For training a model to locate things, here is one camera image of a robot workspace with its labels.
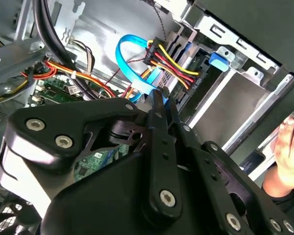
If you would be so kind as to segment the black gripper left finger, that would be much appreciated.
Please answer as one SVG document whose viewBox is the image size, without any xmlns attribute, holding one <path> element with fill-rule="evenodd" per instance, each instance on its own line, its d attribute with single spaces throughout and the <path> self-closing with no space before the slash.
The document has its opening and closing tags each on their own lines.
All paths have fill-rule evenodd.
<svg viewBox="0 0 294 235">
<path fill-rule="evenodd" d="M 171 225 L 182 214 L 175 138 L 162 93 L 22 108 L 0 150 L 0 184 L 43 225 Z"/>
</svg>

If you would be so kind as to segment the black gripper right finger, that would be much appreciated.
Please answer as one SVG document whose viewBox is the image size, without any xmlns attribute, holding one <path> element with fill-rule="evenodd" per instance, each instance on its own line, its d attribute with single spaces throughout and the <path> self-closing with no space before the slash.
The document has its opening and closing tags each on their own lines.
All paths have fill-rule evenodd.
<svg viewBox="0 0 294 235">
<path fill-rule="evenodd" d="M 294 235 L 294 223 L 214 142 L 199 144 L 168 100 L 169 130 L 177 138 L 178 157 L 199 183 L 193 203 L 203 207 L 211 235 Z"/>
</svg>

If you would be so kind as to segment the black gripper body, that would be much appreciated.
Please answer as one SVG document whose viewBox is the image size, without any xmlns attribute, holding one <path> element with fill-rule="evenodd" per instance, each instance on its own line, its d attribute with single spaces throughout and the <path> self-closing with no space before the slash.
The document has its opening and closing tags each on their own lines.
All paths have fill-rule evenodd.
<svg viewBox="0 0 294 235">
<path fill-rule="evenodd" d="M 199 183 L 179 161 L 175 134 L 150 128 L 145 152 L 133 153 L 59 193 L 43 235 L 209 235 Z"/>
</svg>

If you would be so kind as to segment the person's left hand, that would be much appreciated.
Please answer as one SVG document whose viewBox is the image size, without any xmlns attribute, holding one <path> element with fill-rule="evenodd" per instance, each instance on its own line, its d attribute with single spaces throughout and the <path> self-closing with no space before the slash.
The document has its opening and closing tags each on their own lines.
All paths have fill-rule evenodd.
<svg viewBox="0 0 294 235">
<path fill-rule="evenodd" d="M 280 177 L 294 177 L 294 117 L 288 116 L 279 127 L 274 155 Z"/>
</svg>

